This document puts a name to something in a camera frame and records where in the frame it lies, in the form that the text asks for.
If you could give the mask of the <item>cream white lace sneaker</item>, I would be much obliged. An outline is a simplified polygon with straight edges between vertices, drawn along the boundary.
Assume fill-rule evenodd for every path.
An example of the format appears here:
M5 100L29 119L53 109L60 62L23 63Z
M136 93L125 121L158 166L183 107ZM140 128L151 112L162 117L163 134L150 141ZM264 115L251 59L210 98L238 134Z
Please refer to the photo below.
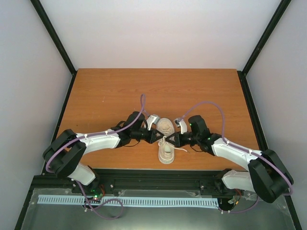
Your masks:
M172 122L168 118L161 118L156 126L157 130L163 134L158 141L158 158L162 164L171 164L175 158L174 146L165 139L175 132Z

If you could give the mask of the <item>white shoelace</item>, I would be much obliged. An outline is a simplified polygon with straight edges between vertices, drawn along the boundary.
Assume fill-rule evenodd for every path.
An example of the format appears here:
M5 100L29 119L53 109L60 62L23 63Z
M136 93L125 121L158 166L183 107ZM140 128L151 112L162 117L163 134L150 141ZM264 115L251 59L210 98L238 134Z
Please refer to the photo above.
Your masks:
M166 136L163 136L162 140L158 142L159 147L164 147L164 145L168 145L169 146L169 147L167 147L168 150L182 150L182 151L189 153L189 151L184 149L184 148L174 147L172 144L166 142L165 138L166 138Z

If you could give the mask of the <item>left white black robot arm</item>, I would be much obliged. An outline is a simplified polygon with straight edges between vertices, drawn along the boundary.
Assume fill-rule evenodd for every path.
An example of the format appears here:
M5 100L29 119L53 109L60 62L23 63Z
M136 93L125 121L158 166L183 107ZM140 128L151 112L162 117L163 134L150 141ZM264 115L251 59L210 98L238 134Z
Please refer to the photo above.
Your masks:
M78 181L89 193L94 193L99 189L100 181L89 166L80 163L83 155L103 149L127 147L132 140L155 143L163 137L160 131L152 127L159 120L157 115L145 118L144 114L133 112L126 121L103 132L77 134L67 129L44 151L46 170L58 178L67 177Z

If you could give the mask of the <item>grey metal base plate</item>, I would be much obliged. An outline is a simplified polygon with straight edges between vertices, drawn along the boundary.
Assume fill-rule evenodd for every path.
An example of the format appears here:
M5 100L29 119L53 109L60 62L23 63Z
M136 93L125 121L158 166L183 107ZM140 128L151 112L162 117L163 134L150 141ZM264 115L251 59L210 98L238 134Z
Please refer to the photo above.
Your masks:
M39 195L69 195L70 189L35 189L21 230L295 230L285 197L274 203L245 192L231 211L201 207L124 207L38 204ZM123 190L119 197L202 198L184 191Z

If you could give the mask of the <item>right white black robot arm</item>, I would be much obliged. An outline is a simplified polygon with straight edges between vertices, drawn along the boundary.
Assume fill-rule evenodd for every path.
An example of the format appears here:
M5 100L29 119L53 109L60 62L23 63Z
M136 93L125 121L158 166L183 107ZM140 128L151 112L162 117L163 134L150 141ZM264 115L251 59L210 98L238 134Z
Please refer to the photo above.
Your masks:
M293 178L275 151L249 149L212 133L200 115L190 117L187 124L176 119L175 124L181 130L165 138L174 147L197 145L203 152L244 168L243 172L229 170L222 176L227 189L254 192L267 203L273 203L281 195L291 194Z

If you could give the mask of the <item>black aluminium frame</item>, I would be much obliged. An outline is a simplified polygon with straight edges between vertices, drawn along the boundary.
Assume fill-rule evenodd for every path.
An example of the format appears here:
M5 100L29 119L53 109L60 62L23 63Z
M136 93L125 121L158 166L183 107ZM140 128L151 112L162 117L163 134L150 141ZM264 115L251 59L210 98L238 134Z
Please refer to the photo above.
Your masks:
M77 70L74 68L41 2L38 0L33 0L31 3L72 74L68 92L66 94L65 101L54 132L57 134L76 79ZM286 167L282 164L282 161L277 157L277 154L274 151L268 149L246 78L248 72L251 70L251 67L261 53L261 50L264 48L266 42L270 38L272 32L288 8L289 4L290 1L288 0L283 0L279 3L276 11L274 12L267 27L261 35L243 70L238 71L237 75L239 77L242 92L246 101L249 116L251 118L252 126L261 154L261 159L258 162L252 164L252 177L256 179L257 186L262 190L271 189L274 198L278 198L279 196L285 197L287 208L290 211L290 216L294 223L294 227L295 229L299 230L301 229L301 225L291 199L294 184L293 178L286 170ZM216 196L219 199L224 199L231 195L230 189L227 189L226 186L222 185L222 176L224 176L227 172L229 172L229 169L225 169L223 171L204 171L200 173L193 171L98 169L97 176L100 181L107 181L110 186L115 186L115 190L119 190L121 187L128 188L129 190L170 189L171 191L183 191L190 188L197 188L202 195L208 194L210 196ZM75 182L69 181L67 178L57 178L55 175L48 173L46 169L43 169L40 175L33 177L15 229L20 230L23 226L25 226L25 218L27 212L29 212L30 199L34 193L34 189L71 189L75 185Z

